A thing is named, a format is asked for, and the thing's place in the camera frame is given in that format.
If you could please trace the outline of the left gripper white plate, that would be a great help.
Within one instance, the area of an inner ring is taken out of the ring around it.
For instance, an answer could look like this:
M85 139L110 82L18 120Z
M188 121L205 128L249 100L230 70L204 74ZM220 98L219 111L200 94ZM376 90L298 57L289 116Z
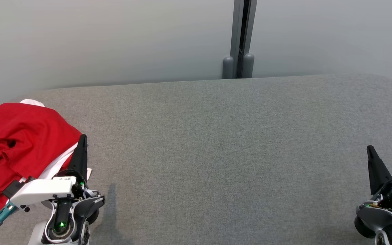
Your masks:
M10 198L10 202L21 209L39 202L68 198L84 199L87 180L92 170L87 169L87 135L78 140L68 169L58 172L51 179L36 179L23 183L22 187Z

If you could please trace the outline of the grey partition post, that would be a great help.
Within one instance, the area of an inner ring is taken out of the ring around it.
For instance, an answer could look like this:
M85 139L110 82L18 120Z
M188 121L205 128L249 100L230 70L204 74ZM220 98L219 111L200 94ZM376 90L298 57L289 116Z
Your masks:
M250 50L257 0L234 0L230 56L222 61L222 79L252 78L255 55Z

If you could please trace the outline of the grey fabric sofa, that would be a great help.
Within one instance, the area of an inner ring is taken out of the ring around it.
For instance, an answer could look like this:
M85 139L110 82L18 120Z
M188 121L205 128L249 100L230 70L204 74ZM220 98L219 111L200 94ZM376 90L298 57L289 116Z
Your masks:
M91 245L371 245L366 147L392 174L392 79L298 76L45 90L106 196Z

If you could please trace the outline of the red shorts with white stripe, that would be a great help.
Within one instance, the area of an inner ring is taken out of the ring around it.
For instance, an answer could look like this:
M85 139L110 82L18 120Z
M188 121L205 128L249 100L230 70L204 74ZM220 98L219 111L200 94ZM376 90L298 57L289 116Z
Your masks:
M13 180L39 179L59 155L78 143L81 132L57 111L32 104L0 105L0 209L2 191Z

